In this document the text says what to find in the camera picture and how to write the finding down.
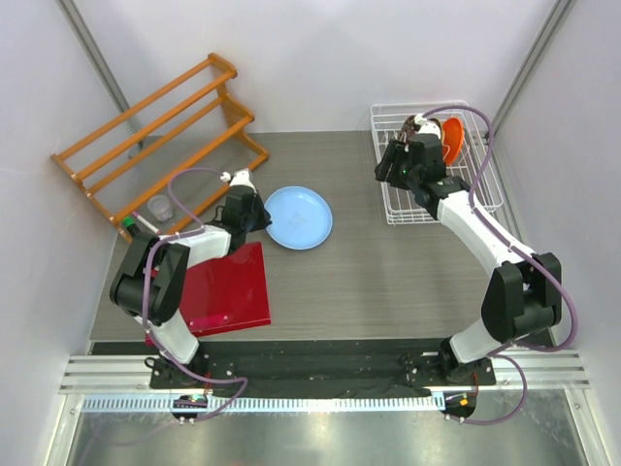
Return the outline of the red floral plate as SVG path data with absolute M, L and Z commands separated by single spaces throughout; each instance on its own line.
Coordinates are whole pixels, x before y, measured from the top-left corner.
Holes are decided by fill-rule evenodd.
M 420 115 L 409 116 L 402 124 L 401 129 L 398 132 L 396 139 L 403 143 L 407 142 L 409 138 L 415 135 L 421 128 L 420 121 L 424 118 Z

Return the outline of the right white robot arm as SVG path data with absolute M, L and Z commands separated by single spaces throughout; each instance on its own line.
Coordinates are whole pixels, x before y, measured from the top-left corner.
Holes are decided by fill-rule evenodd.
M 411 192 L 420 207 L 467 246 L 489 278 L 478 320 L 441 342 L 438 369 L 444 380 L 464 383 L 492 352 L 560 322 L 560 261 L 516 241 L 463 179 L 447 173 L 438 136 L 391 140 L 375 177 Z

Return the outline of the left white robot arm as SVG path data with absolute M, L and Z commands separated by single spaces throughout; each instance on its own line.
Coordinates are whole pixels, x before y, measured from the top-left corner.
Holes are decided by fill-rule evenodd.
M 207 358 L 180 309 L 185 291 L 200 291 L 194 278 L 215 262 L 237 257 L 248 234 L 264 230 L 271 217 L 256 188 L 235 185 L 214 218 L 191 232 L 157 235 L 141 230 L 130 217 L 123 227 L 132 238 L 110 288 L 110 298 L 137 320 L 158 347 L 174 377 L 199 385 L 208 373 Z

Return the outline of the light blue plate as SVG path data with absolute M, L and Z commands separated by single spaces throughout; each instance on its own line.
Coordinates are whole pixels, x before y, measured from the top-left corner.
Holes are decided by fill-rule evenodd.
M 290 185 L 277 189 L 265 203 L 272 223 L 267 233 L 290 250 L 311 250 L 323 244 L 333 229 L 333 215 L 325 199 L 312 189 Z

